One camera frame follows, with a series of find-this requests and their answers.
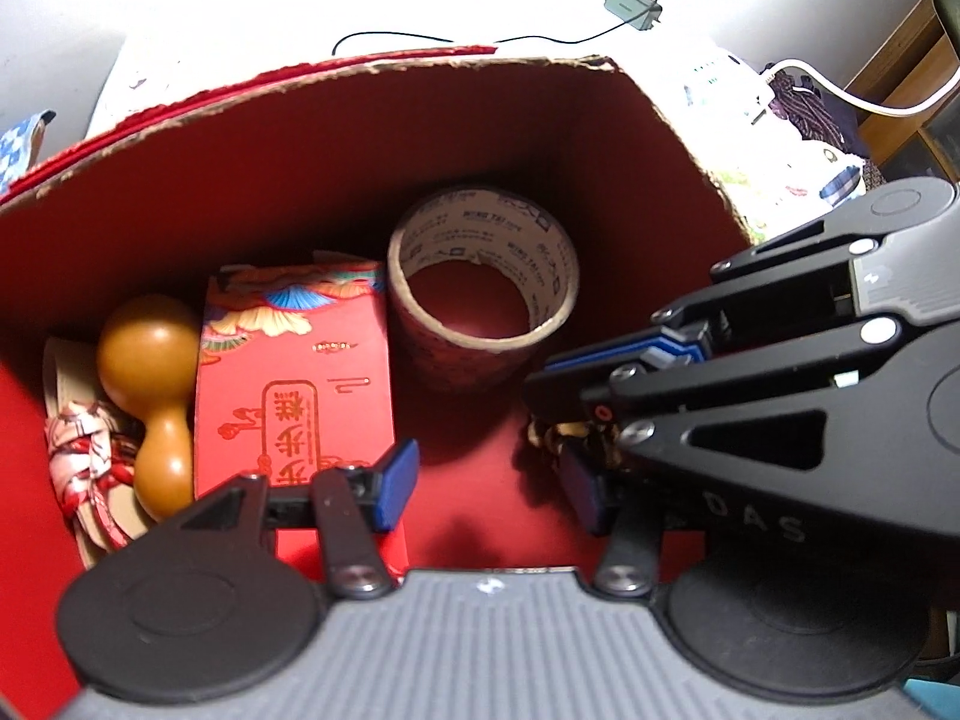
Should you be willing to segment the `small dark gold object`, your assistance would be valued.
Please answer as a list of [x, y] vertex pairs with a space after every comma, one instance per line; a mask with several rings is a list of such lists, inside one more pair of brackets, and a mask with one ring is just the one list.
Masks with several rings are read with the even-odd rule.
[[584, 421], [550, 422], [532, 415], [527, 422], [527, 442], [532, 447], [555, 458], [569, 450], [587, 466], [617, 468], [622, 463], [615, 447], [619, 434], [607, 405], [589, 406]]

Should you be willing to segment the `brown packing tape roll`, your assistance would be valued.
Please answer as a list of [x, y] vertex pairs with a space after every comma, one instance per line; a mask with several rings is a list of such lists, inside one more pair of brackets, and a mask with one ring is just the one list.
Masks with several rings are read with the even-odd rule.
[[389, 241], [387, 284], [418, 372], [467, 390], [511, 376], [565, 325], [579, 265], [548, 211], [469, 187], [407, 213]]

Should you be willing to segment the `brown wooden gourd massager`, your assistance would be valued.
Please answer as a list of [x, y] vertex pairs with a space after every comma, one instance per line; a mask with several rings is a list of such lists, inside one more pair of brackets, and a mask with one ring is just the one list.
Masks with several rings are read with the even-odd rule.
[[194, 499], [187, 406], [194, 395], [199, 346], [199, 324], [187, 305], [161, 294], [121, 305], [99, 337], [96, 364], [104, 391], [145, 428], [133, 491], [156, 522]]

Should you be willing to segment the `red white knotted charm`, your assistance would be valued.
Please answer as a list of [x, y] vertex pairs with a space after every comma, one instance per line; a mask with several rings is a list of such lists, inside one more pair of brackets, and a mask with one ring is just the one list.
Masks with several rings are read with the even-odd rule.
[[142, 431], [106, 395], [91, 344], [51, 338], [43, 384], [53, 495], [83, 566], [93, 567], [151, 527], [133, 491]]

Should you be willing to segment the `red printed paper packet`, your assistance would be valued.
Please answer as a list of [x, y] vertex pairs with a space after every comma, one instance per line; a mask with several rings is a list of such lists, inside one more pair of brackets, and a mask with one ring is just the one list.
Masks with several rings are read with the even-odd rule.
[[194, 493], [239, 473], [306, 484], [394, 442], [381, 263], [319, 254], [227, 266], [208, 283], [195, 387]]

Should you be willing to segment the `dark patterned cloth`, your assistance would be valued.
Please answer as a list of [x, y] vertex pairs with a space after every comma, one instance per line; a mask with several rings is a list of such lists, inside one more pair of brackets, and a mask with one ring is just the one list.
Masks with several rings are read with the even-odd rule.
[[773, 91], [771, 110], [793, 124], [804, 140], [818, 140], [864, 160], [871, 156], [851, 106], [820, 93], [811, 80], [798, 82], [786, 70], [778, 71], [768, 86]]

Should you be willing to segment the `teal power adapter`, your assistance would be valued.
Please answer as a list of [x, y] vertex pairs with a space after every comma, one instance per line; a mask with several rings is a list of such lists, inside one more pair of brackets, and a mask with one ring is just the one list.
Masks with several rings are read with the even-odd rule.
[[659, 0], [604, 0], [604, 7], [636, 31], [649, 31], [662, 13]]

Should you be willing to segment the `red cardboard box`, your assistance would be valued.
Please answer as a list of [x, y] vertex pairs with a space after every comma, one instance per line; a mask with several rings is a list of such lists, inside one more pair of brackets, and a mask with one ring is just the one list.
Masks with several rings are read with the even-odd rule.
[[225, 265], [335, 250], [379, 259], [428, 195], [491, 185], [551, 213], [581, 291], [558, 346], [635, 332], [700, 288], [747, 229], [608, 59], [478, 49], [270, 71], [132, 115], [2, 202], [2, 694], [47, 718], [76, 692], [53, 612], [82, 563], [55, 505], [41, 351]]

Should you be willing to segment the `wooden glass door cabinet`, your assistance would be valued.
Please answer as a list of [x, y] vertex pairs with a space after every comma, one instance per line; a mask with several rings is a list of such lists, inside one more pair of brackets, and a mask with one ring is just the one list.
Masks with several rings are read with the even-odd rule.
[[[889, 107], [910, 107], [944, 86], [958, 68], [957, 55], [932, 0], [918, 0], [846, 86], [848, 93]], [[923, 114], [894, 119], [859, 114], [859, 135], [885, 177], [921, 174], [958, 179], [958, 166], [940, 148], [929, 126], [958, 91]]]

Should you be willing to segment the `blue white patterned cloth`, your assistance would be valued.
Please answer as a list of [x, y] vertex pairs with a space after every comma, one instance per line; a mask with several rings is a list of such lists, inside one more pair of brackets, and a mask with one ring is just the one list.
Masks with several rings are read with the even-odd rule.
[[43, 146], [46, 128], [57, 117], [57, 112], [44, 109], [36, 112], [7, 132], [2, 133], [0, 142], [0, 192], [7, 193], [11, 184], [25, 177], [39, 161], [39, 151]]

